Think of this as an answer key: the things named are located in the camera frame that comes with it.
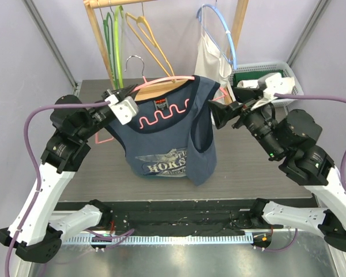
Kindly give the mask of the pink hanger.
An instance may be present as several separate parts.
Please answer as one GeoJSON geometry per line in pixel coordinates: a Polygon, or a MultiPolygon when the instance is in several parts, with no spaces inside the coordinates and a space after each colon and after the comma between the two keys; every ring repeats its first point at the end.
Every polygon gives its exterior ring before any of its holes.
{"type": "MultiPolygon", "coordinates": [[[[170,81],[176,81],[177,83],[179,81],[184,81],[185,80],[194,80],[195,78],[193,76],[170,76],[170,77],[162,77],[162,78],[158,78],[158,79],[155,79],[155,80],[152,80],[152,81],[147,81],[145,76],[144,76],[144,69],[145,69],[145,63],[143,61],[143,59],[137,55],[131,55],[128,57],[128,59],[126,60],[126,69],[125,71],[127,71],[127,64],[128,64],[128,61],[130,58],[138,58],[142,61],[142,72],[141,72],[141,75],[142,75],[142,79],[144,80],[144,83],[137,86],[135,89],[134,89],[134,92],[137,92],[137,91],[141,91],[143,88],[146,88],[146,87],[151,87],[152,85],[155,85],[155,84],[158,84],[158,83],[162,83],[162,82],[166,82],[168,83],[168,85],[170,85],[170,81]]],[[[188,105],[188,101],[189,99],[186,99],[185,100],[185,109],[183,110],[180,110],[178,109],[178,106],[173,104],[172,107],[169,108],[170,110],[170,114],[165,116],[161,110],[156,110],[154,112],[154,117],[155,117],[155,120],[153,122],[149,122],[149,120],[147,119],[147,117],[141,117],[140,120],[139,120],[139,123],[140,123],[140,129],[142,129],[144,127],[144,123],[143,121],[145,121],[145,123],[149,126],[152,126],[156,123],[158,123],[159,119],[168,119],[168,118],[171,118],[174,113],[173,113],[173,108],[176,110],[176,112],[178,114],[181,114],[183,112],[186,111],[187,109],[187,105],[188,105]]]]}

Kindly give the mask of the navy tank top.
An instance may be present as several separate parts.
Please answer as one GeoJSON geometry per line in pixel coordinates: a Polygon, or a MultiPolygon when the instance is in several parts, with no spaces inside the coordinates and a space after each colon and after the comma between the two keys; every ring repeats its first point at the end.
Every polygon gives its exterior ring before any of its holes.
{"type": "Polygon", "coordinates": [[[202,185],[214,173],[217,165],[213,125],[208,101],[219,90],[219,83],[201,76],[193,76],[178,88],[167,93],[139,100],[138,114],[127,124],[117,119],[106,130],[120,143],[125,151],[125,159],[132,172],[140,174],[185,174],[191,182],[202,185]],[[168,119],[160,118],[158,123],[149,126],[139,120],[147,117],[155,120],[154,112],[161,110],[167,116],[173,104],[185,112],[168,119]]]}

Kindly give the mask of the dark green hanger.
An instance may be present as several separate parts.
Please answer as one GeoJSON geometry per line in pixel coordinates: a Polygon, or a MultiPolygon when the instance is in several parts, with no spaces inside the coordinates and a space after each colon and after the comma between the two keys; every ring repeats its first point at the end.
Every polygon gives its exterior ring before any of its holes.
{"type": "Polygon", "coordinates": [[[116,88],[120,88],[118,81],[118,74],[116,71],[116,57],[114,52],[114,12],[110,8],[110,11],[107,12],[106,18],[103,19],[103,28],[104,28],[104,38],[106,42],[106,48],[108,53],[108,60],[111,67],[111,73],[113,75],[112,81],[116,88]]]}

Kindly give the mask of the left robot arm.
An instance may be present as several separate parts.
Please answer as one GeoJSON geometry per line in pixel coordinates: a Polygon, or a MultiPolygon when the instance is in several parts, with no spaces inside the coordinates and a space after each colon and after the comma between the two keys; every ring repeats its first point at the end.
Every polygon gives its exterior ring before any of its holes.
{"type": "Polygon", "coordinates": [[[36,181],[15,221],[0,229],[0,243],[20,259],[45,264],[69,238],[91,227],[105,230],[110,226],[110,207],[91,200],[80,210],[58,220],[50,216],[65,187],[74,178],[90,151],[88,140],[116,120],[125,125],[138,113],[134,99],[136,85],[106,90],[96,103],[82,103],[75,95],[60,97],[55,104],[30,113],[25,121],[25,146],[36,171],[36,181]],[[38,163],[29,143],[28,129],[32,118],[51,110],[55,128],[38,163]]]}

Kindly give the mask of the lime green hanger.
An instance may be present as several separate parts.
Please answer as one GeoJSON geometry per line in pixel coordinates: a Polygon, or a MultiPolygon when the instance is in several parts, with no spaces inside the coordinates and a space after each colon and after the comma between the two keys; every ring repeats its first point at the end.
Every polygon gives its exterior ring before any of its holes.
{"type": "Polygon", "coordinates": [[[114,36],[114,61],[116,69],[116,81],[118,88],[123,87],[123,74],[122,74],[122,64],[121,64],[121,44],[122,35],[119,31],[123,27],[123,7],[121,5],[117,6],[114,11],[114,23],[113,23],[113,36],[114,36]]]}

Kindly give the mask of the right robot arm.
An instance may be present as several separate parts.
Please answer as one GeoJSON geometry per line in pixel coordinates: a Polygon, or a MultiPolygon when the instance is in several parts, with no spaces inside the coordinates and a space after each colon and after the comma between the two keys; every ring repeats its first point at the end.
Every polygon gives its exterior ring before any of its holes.
{"type": "Polygon", "coordinates": [[[336,166],[317,141],[322,128],[304,110],[295,109],[278,121],[273,99],[259,88],[237,88],[236,100],[224,105],[209,101],[215,126],[222,128],[232,119],[233,128],[244,126],[279,169],[299,186],[320,199],[322,208],[298,208],[267,199],[256,199],[249,210],[255,228],[289,226],[321,237],[330,246],[346,252],[345,162],[336,166]]]}

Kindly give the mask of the yellow wooden hanger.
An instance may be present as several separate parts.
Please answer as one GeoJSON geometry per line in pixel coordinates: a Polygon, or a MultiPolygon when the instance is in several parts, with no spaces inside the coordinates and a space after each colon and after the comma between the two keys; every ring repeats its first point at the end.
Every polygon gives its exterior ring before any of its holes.
{"type": "Polygon", "coordinates": [[[125,19],[129,29],[143,45],[148,54],[152,57],[164,74],[167,77],[174,76],[174,70],[164,51],[161,49],[158,41],[156,40],[152,28],[144,13],[140,16],[135,16],[129,12],[126,12],[125,19]]]}

